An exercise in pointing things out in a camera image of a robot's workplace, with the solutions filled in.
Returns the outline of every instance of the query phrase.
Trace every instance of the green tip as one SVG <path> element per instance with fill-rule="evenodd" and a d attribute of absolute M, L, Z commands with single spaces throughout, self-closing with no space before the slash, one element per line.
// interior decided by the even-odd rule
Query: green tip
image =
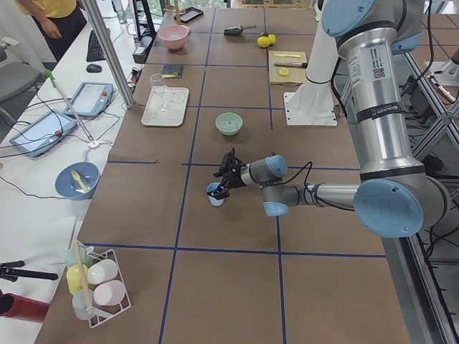
<path fill-rule="evenodd" d="M 47 71 L 46 71 L 46 76 L 47 76 L 48 78 L 50 78 L 51 80 L 54 80 L 54 79 L 55 79 L 55 76 L 51 73 L 50 70 L 47 70 Z"/>

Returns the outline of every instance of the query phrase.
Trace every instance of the white table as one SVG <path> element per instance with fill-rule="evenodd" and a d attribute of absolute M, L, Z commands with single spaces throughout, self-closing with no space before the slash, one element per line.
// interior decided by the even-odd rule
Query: white table
<path fill-rule="evenodd" d="M 134 43 L 132 36 L 127 32 L 126 25 L 120 25 L 116 18 L 106 19 L 118 58 L 126 78 L 131 69 L 140 65 L 135 64 L 132 58 Z M 95 62 L 103 67 L 101 73 L 86 72 L 87 39 L 91 31 L 90 24 L 81 32 L 69 48 L 60 63 L 55 67 L 53 75 L 63 92 L 72 97 L 81 82 L 112 82 L 117 89 L 106 61 Z M 41 87 L 38 95 L 43 100 L 60 98 L 58 91 L 53 88 L 50 80 Z M 39 102 L 35 97 L 31 104 Z M 65 108 L 64 102 L 50 103 L 56 110 Z M 49 109 L 44 106 L 32 107 L 26 110 L 20 120 L 32 122 Z M 126 111 L 126 106 L 118 92 L 115 92 L 110 106 L 105 110 L 108 114 L 101 114 L 87 124 L 87 128 L 94 138 L 98 138 L 108 128 L 113 126 L 101 140 L 113 142 Z M 0 147 L 9 145 L 9 139 L 16 133 L 12 130 Z M 82 128 L 74 130 L 76 135 L 87 140 Z M 60 196 L 55 191 L 55 179 L 66 166 L 83 160 L 83 151 L 87 143 L 76 137 L 67 136 L 50 151 L 38 158 L 15 156 L 0 158 L 4 167 L 0 176 L 21 187 L 29 194 L 40 196 Z M 110 146 L 103 144 L 89 152 L 88 160 L 94 163 L 103 172 Z M 15 148 L 0 148 L 0 156 L 18 154 Z M 69 201 L 65 199 L 37 199 L 25 196 L 13 186 L 0 180 L 0 218 L 1 244 L 0 262 L 25 260 L 23 269 L 43 272 L 55 272 L 62 275 L 65 268 L 65 253 L 70 242 L 80 230 L 82 220 L 90 205 L 90 200 Z M 19 278 L 15 283 L 0 279 L 0 289 L 3 293 L 11 292 L 44 302 L 51 302 L 59 281 L 44 279 Z M 0 317 L 0 333 L 2 343 L 27 344 L 33 343 L 41 328 L 41 324 Z"/>

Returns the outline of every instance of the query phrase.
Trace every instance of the blue joint cap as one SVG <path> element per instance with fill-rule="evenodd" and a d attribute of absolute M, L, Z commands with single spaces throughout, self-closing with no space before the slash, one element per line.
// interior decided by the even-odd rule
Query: blue joint cap
<path fill-rule="evenodd" d="M 265 163 L 274 176 L 278 178 L 287 176 L 287 161 L 285 161 L 283 156 L 268 156 L 265 158 Z"/>
<path fill-rule="evenodd" d="M 371 179 L 359 186 L 354 210 L 360 222 L 385 238 L 416 234 L 424 224 L 424 211 L 404 186 L 388 179 Z"/>
<path fill-rule="evenodd" d="M 330 37 L 354 29 L 367 15 L 374 0 L 328 0 L 323 8 L 322 27 Z"/>
<path fill-rule="evenodd" d="M 421 43 L 421 35 L 417 34 L 410 38 L 403 39 L 402 41 L 395 42 L 390 46 L 393 55 L 404 54 L 405 52 L 412 52 Z"/>
<path fill-rule="evenodd" d="M 268 217 L 282 216 L 288 214 L 288 206 L 284 203 L 263 202 L 263 206 L 265 207 L 265 213 Z"/>

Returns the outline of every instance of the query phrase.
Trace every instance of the person's hand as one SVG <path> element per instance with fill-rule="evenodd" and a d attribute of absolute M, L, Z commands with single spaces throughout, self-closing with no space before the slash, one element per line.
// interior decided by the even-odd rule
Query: person's hand
<path fill-rule="evenodd" d="M 60 31 L 57 28 L 56 24 L 53 23 L 50 19 L 44 19 L 40 22 L 40 25 L 42 25 L 43 31 L 46 33 L 48 37 L 53 39 L 62 38 L 62 35 L 60 34 Z"/>

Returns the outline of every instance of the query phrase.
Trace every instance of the office chair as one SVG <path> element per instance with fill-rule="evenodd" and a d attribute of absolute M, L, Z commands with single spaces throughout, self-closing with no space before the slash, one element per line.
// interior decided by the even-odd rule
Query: office chair
<path fill-rule="evenodd" d="M 5 50 L 12 45 L 18 45 L 19 42 L 9 37 L 2 39 L 4 43 L 0 45 L 0 62 L 6 58 Z M 32 86 L 38 90 L 37 81 L 42 77 L 42 73 L 30 67 L 23 62 L 10 62 L 3 67 L 0 67 L 0 115 L 7 117 L 12 123 L 15 119 L 2 106 L 2 102 L 10 100 Z"/>

